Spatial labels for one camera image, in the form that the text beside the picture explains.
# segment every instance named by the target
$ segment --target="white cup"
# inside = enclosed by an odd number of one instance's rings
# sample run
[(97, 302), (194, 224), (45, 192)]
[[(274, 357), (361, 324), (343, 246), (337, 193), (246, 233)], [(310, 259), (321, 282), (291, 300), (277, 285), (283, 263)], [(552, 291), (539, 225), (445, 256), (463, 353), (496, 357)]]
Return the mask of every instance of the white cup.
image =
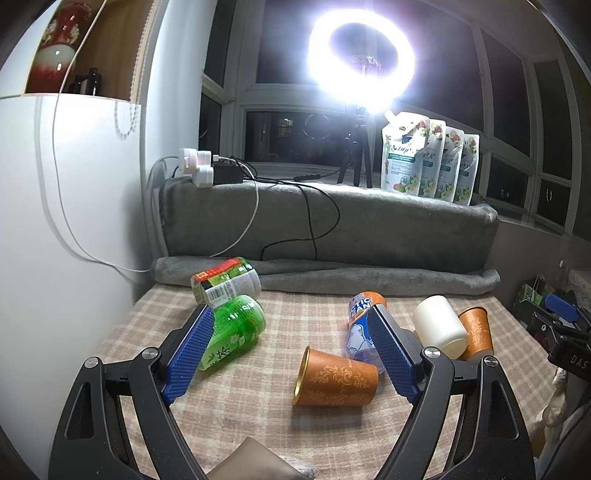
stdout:
[(458, 358), (468, 346), (468, 332), (441, 295), (418, 304), (413, 312), (413, 324), (424, 347), (437, 347), (451, 359)]

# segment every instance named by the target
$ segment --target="red label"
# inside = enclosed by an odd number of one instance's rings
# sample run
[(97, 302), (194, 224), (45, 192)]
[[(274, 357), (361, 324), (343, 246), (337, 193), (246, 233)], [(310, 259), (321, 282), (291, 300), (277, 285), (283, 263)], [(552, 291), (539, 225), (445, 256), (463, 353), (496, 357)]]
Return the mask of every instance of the red label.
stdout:
[(237, 258), (231, 258), (230, 260), (226, 260), (225, 262), (220, 263), (217, 267), (210, 268), (209, 270), (206, 270), (205, 272), (196, 273), (193, 276), (193, 278), (195, 278), (199, 282), (202, 282), (204, 280), (207, 280), (208, 278), (212, 278), (212, 277), (215, 277), (216, 275), (220, 275), (220, 274), (224, 273), (226, 270), (230, 270), (231, 268), (233, 268), (237, 265), (242, 265), (242, 262)]

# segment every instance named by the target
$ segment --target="barcode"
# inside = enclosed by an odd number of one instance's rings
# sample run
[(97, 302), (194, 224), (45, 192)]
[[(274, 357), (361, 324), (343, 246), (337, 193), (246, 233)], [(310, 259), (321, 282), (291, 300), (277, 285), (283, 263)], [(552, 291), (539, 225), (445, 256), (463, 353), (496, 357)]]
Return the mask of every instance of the barcode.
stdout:
[(231, 281), (225, 281), (224, 283), (206, 290), (206, 292), (213, 308), (223, 305), (236, 296)]

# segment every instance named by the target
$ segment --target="plaid cloth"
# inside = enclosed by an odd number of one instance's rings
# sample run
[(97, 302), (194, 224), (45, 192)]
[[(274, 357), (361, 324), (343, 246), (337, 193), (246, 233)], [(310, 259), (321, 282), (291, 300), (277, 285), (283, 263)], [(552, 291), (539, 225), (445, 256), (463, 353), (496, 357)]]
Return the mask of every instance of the plaid cloth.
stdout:
[[(251, 436), (278, 455), (300, 458), (319, 468), (320, 480), (373, 479), (390, 453), (411, 406), (382, 375), (373, 402), (356, 407), (291, 406), (294, 384), (307, 345), (343, 355), (350, 298), (264, 291), (259, 302), (267, 329), (256, 347), (208, 374), (198, 372), (184, 397), (171, 406), (205, 472)], [(555, 367), (541, 346), (493, 296), (449, 297), (456, 312), (481, 305), (488, 310), (495, 355), (506, 372), (526, 424), (547, 405)], [(404, 328), (422, 298), (387, 299)], [(98, 355), (104, 362), (133, 358), (158, 346), (195, 308), (189, 288), (156, 285), (114, 328)], [(122, 398), (129, 438), (140, 470), (154, 478), (130, 398)], [(427, 476), (443, 469), (453, 439), (461, 398), (452, 397), (439, 445)]]

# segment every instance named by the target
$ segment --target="white power adapter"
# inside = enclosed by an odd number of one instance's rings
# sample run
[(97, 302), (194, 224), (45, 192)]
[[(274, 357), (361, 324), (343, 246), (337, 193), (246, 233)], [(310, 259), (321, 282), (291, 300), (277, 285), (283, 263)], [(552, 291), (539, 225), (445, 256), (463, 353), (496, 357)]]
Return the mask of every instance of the white power adapter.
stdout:
[(212, 153), (194, 148), (181, 148), (178, 151), (178, 169), (183, 174), (193, 176), (197, 188), (213, 186)]

